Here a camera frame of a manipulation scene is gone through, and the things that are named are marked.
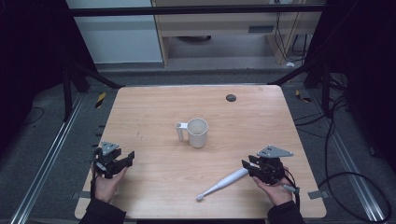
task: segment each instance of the aluminum rail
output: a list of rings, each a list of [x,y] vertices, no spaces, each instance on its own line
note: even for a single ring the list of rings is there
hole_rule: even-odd
[[[52,146],[47,153],[46,158],[44,159],[35,179],[28,189],[27,193],[25,194],[20,206],[14,213],[11,218],[11,224],[23,224],[26,222],[27,218],[29,217],[30,212],[32,211],[33,206],[35,205],[35,201],[38,198],[41,190],[44,187],[44,184],[47,180],[47,177],[50,174],[51,168],[58,157],[59,152],[64,144],[64,140],[68,135],[70,128],[72,127],[77,113],[81,107],[82,101],[84,99],[84,94],[79,94],[78,98],[75,102],[74,111],[70,116],[69,120],[63,123],[60,131],[58,132],[55,140],[52,143]]]
[[[319,93],[316,91],[309,91],[309,92],[311,96],[313,96],[312,98],[318,110],[323,114],[322,108],[320,106]],[[326,127],[330,128],[330,122],[327,119],[325,119],[324,122]],[[343,143],[342,137],[339,135],[339,133],[336,130],[332,134],[331,139],[333,146],[338,154],[338,157],[344,165],[344,169],[349,172],[360,174],[361,172],[359,171],[358,166],[352,160],[351,156],[347,151],[347,147]],[[378,202],[376,201],[374,194],[371,192],[367,182],[364,179],[356,176],[351,176],[349,180],[361,201],[361,205],[363,206],[363,209],[366,212],[367,217],[370,218],[370,220],[372,221],[383,220],[385,216]]]

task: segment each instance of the white cabinet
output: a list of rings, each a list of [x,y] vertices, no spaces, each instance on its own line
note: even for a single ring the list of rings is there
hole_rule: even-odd
[[[282,4],[322,3],[325,0],[283,0]],[[268,5],[272,0],[151,0],[154,7]],[[156,22],[166,64],[172,36],[191,35],[254,35],[262,33],[283,63],[295,35],[313,34],[321,12],[224,13],[159,15]]]
[[[151,7],[149,0],[66,0],[70,8]],[[162,63],[154,17],[75,17],[79,30],[98,66]]]

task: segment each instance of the black wire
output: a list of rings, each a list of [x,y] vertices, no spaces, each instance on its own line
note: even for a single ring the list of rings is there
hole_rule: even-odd
[[[352,173],[352,172],[342,172],[342,173],[339,173],[339,174],[335,174],[335,175],[329,176],[329,170],[328,170],[328,145],[329,145],[330,135],[331,135],[331,132],[332,132],[332,126],[334,125],[333,112],[334,112],[335,108],[337,108],[336,106],[337,106],[338,104],[340,104],[341,102],[343,102],[344,96],[342,96],[342,97],[339,98],[339,99],[341,99],[341,100],[336,100],[336,101],[334,102],[333,106],[332,106],[332,109],[331,109],[331,111],[332,111],[331,116],[330,116],[331,123],[330,123],[329,131],[328,131],[327,136],[326,136],[326,141],[325,141],[325,152],[324,152],[324,156],[325,156],[325,162],[324,162],[324,163],[325,163],[325,176],[326,176],[326,178],[325,178],[325,180],[324,180],[319,186],[321,186],[323,183],[327,183],[327,187],[328,187],[328,189],[329,189],[329,192],[330,192],[330,194],[332,195],[332,197],[334,198],[334,200],[337,202],[337,204],[340,205],[346,212],[348,212],[348,213],[349,213],[350,215],[352,215],[353,217],[355,217],[355,218],[357,218],[357,219],[359,219],[359,220],[365,221],[365,222],[371,222],[371,223],[384,223],[384,222],[386,222],[388,219],[390,219],[390,216],[391,216],[391,206],[390,206],[389,200],[388,200],[387,197],[385,196],[384,192],[374,183],[374,181],[372,181],[370,178],[368,178],[368,177],[366,177],[366,176],[364,176],[364,175],[360,175],[360,174]],[[339,175],[358,175],[358,176],[360,176],[360,177],[365,178],[365,179],[368,180],[370,183],[372,183],[372,185],[380,192],[381,196],[384,197],[384,199],[385,199],[385,201],[386,201],[386,203],[387,203],[387,206],[388,206],[388,211],[389,211],[388,215],[387,215],[384,219],[382,219],[382,220],[380,220],[380,221],[372,221],[372,220],[370,220],[370,219],[368,219],[368,218],[361,217],[361,216],[359,216],[359,215],[353,213],[353,212],[350,211],[349,209],[347,209],[347,208],[337,199],[336,195],[335,195],[334,192],[332,191],[332,186],[330,185],[330,179],[332,179],[332,178],[334,178],[334,177],[336,177],[336,176],[339,176]]]
[[[288,53],[285,48],[285,43],[282,38],[282,34],[280,33],[280,30],[279,30],[279,21],[280,21],[280,12],[277,12],[276,13],[276,28],[275,28],[275,43],[276,43],[276,46],[279,49],[280,53],[282,54],[283,59],[285,59],[289,63],[295,63],[295,62],[303,60],[303,59],[292,59],[291,57],[288,56]],[[279,35],[280,42],[282,44],[283,49],[279,46],[279,43],[277,42],[276,35]]]
[[[307,39],[307,37],[308,37],[308,35],[305,35],[305,40],[304,40],[304,47],[303,47],[303,59],[301,60],[301,65],[303,65],[304,64],[304,60],[305,60],[305,57],[306,57],[306,53],[307,53],[307,50],[305,50],[305,48],[306,48],[306,39]]]
[[[294,176],[291,174],[291,172],[287,169],[284,169],[284,170],[286,172],[288,172],[288,174],[291,176],[291,179],[290,179],[287,175],[284,175],[284,177],[288,180],[288,182],[291,184],[291,186],[294,187],[294,189],[295,189],[295,191],[293,193],[294,193],[294,197],[296,200],[296,206],[300,210],[300,190],[299,190],[299,188],[297,188],[296,181],[294,179]]]
[[[92,180],[91,180],[91,198],[95,197],[95,189],[96,189],[96,179],[99,175],[96,175],[96,155],[99,152],[99,147],[92,153]]]
[[[41,110],[41,115],[38,116],[37,119],[34,119],[34,120],[32,120],[32,121],[29,121],[29,122],[24,122],[22,125],[28,125],[28,124],[35,123],[36,121],[40,120],[40,119],[44,116],[44,109],[43,109],[43,108],[35,106],[35,107],[32,107],[32,109]]]
[[[314,117],[315,115],[320,115],[321,113],[315,113],[315,114],[312,114],[312,115],[307,115],[307,116],[303,116],[303,117],[300,117],[300,118],[297,118],[297,119],[295,119],[294,121],[297,121],[297,120],[299,120],[299,119],[307,119],[307,118],[311,118],[311,117]]]
[[[324,117],[325,117],[325,116],[322,115],[322,116],[320,116],[320,117],[318,117],[318,118],[316,118],[316,119],[309,120],[308,122],[295,124],[295,126],[298,127],[298,126],[304,126],[304,125],[312,124],[312,123],[315,123],[315,122],[321,120],[321,119],[324,118]]]
[[[291,52],[292,52],[294,55],[296,55],[296,56],[305,56],[305,54],[306,54],[307,36],[308,36],[308,35],[305,35],[305,38],[304,38],[303,50],[295,50],[295,49],[294,49],[295,44],[296,44],[297,39],[298,39],[299,36],[296,35],[296,37],[294,37],[293,45],[292,45],[292,47],[291,47]]]
[[[304,129],[297,129],[297,130],[298,130],[298,131],[301,131],[301,132],[304,132],[304,133],[311,134],[311,135],[313,135],[313,136],[315,136],[315,137],[326,138],[326,136],[321,136],[321,135],[318,135],[318,134],[315,134],[315,133],[311,133],[311,132],[306,131],[306,130],[304,130]]]

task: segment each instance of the black cable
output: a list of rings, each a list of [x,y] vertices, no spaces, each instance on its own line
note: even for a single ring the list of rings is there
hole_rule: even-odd
[[[305,35],[304,47],[303,47],[303,59],[301,60],[301,65],[304,65],[304,60],[305,60],[306,53],[307,53],[307,50],[306,50],[306,39],[307,38],[308,38],[308,35]]]
[[[313,135],[313,136],[315,136],[315,137],[326,138],[326,136],[321,136],[321,135],[318,135],[318,134],[315,134],[315,133],[311,133],[311,132],[306,131],[306,130],[304,130],[304,129],[297,129],[297,130],[300,131],[300,132],[308,133],[308,134]]]
[[[283,83],[289,81],[291,78],[296,77],[298,75],[300,75],[302,72],[306,72],[307,68],[311,68],[315,63],[318,62],[318,58],[320,58],[321,56],[319,55],[321,51],[323,51],[324,47],[328,47],[330,40],[332,40],[333,36],[339,32],[340,27],[344,24],[344,22],[349,18],[349,16],[352,14],[353,10],[355,9],[356,5],[358,4],[359,0],[355,0],[355,2],[353,3],[354,5],[350,8],[350,10],[348,11],[348,13],[345,15],[345,17],[343,19],[341,19],[341,21],[335,26],[335,28],[327,35],[327,37],[322,41],[322,43],[309,55],[309,58],[312,59],[310,61],[308,61],[308,63],[305,63],[304,65],[306,65],[306,67],[299,67],[297,68],[295,71],[287,74],[286,76],[279,78],[276,81],[270,82],[269,84],[271,85],[282,85]]]
[[[97,147],[92,153],[92,180],[91,180],[91,198],[95,197],[96,179],[99,175],[96,174],[96,155],[98,155],[100,148]]]
[[[298,127],[298,126],[304,126],[304,125],[312,124],[312,123],[315,123],[315,122],[321,120],[321,119],[324,118],[324,117],[325,117],[325,116],[322,115],[322,116],[320,116],[320,117],[318,117],[318,118],[316,118],[316,119],[309,120],[308,122],[295,124],[295,126]]]
[[[300,117],[300,118],[297,118],[297,119],[294,119],[294,121],[297,121],[297,120],[299,120],[299,119],[307,119],[307,118],[311,118],[311,117],[314,117],[315,115],[320,115],[321,113],[315,113],[315,114],[312,114],[312,115],[307,115],[307,116],[303,116],[303,117]]]
[[[293,194],[294,194],[294,197],[295,197],[295,200],[296,200],[297,208],[300,210],[300,188],[298,188],[296,186],[296,181],[294,179],[294,176],[291,174],[291,172],[289,170],[287,170],[287,169],[285,169],[285,171],[288,172],[288,174],[291,176],[291,179],[290,179],[287,175],[284,175],[284,177],[288,180],[288,182],[294,188]]]
[[[279,30],[279,21],[280,21],[280,12],[277,12],[276,13],[276,28],[275,28],[274,39],[275,39],[277,48],[279,49],[280,53],[282,54],[283,59],[285,59],[289,63],[295,63],[295,62],[303,60],[303,59],[292,59],[291,57],[288,56],[288,53],[285,48],[285,43],[282,38],[282,34],[280,33],[280,30]],[[279,46],[279,43],[277,42],[276,35],[279,36],[279,39],[280,39],[283,49]]]
[[[294,55],[296,55],[296,56],[304,56],[304,57],[305,57],[305,54],[306,54],[306,52],[307,52],[307,50],[306,50],[306,43],[307,43],[307,37],[308,37],[308,35],[305,35],[303,50],[296,50],[296,49],[294,49],[295,44],[297,43],[298,37],[299,37],[299,35],[296,35],[296,36],[294,37],[293,45],[291,46],[291,52],[292,52]]]
[[[320,183],[318,186],[320,187],[323,183],[327,183],[327,187],[328,187],[328,189],[329,189],[329,192],[330,192],[330,194],[332,195],[332,197],[334,198],[334,200],[337,202],[337,204],[340,205],[346,212],[348,212],[348,213],[349,213],[350,215],[352,215],[353,217],[355,217],[355,218],[357,218],[357,219],[359,219],[359,220],[361,220],[361,221],[365,221],[365,222],[371,222],[371,223],[384,223],[384,222],[386,222],[388,219],[390,219],[390,216],[391,216],[391,206],[390,206],[389,200],[387,199],[387,197],[386,197],[386,195],[384,194],[384,192],[374,183],[374,181],[372,181],[370,178],[368,178],[368,177],[366,177],[366,176],[364,176],[364,175],[357,174],[357,173],[353,173],[353,172],[342,172],[342,173],[339,173],[339,174],[335,174],[335,175],[329,176],[329,170],[328,170],[328,145],[329,145],[330,135],[331,135],[331,132],[332,132],[332,126],[334,125],[333,112],[334,112],[334,109],[336,108],[336,106],[337,106],[338,104],[340,104],[341,102],[343,102],[343,99],[344,99],[344,96],[338,98],[338,99],[334,102],[334,104],[332,105],[332,109],[331,109],[332,113],[331,113],[331,115],[330,115],[331,123],[330,123],[329,131],[328,131],[328,133],[327,133],[326,140],[325,140],[325,152],[324,152],[324,156],[325,156],[325,176],[326,176],[326,178],[325,178],[325,180],[322,181],[322,183]],[[368,180],[368,181],[380,192],[381,196],[384,197],[385,202],[387,203],[387,206],[388,206],[388,211],[389,211],[388,215],[387,215],[384,219],[382,219],[382,220],[379,220],[379,221],[372,221],[372,220],[370,220],[370,219],[368,219],[368,218],[361,217],[361,216],[359,216],[359,215],[353,213],[353,212],[350,211],[349,209],[347,209],[347,208],[337,199],[336,195],[335,195],[334,192],[332,191],[332,186],[330,185],[330,180],[331,180],[332,178],[334,178],[334,177],[339,176],[339,175],[358,175],[358,176],[363,177],[364,179]]]
[[[40,110],[40,111],[41,111],[41,115],[38,116],[37,119],[34,119],[34,120],[32,120],[32,121],[28,121],[28,122],[24,122],[22,125],[32,124],[32,123],[35,123],[36,121],[40,120],[41,118],[43,118],[43,116],[44,116],[44,109],[43,109],[43,108],[35,106],[35,107],[32,107],[32,109],[38,109],[38,110]]]

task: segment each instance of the wooden table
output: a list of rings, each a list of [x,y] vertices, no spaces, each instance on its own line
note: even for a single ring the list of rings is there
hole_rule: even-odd
[[[228,94],[236,101],[228,102]],[[193,118],[209,124],[202,148],[177,138],[176,123]],[[326,215],[323,201],[307,195],[318,187],[278,86],[122,88],[102,140],[120,144],[120,159],[135,152],[134,166],[112,202],[128,218],[266,218],[272,205],[248,175],[201,202],[195,197],[268,145],[294,153],[281,160],[301,188],[303,216]],[[83,190],[90,190],[91,178],[88,174]],[[82,218],[88,203],[89,199],[79,199],[77,218]]]

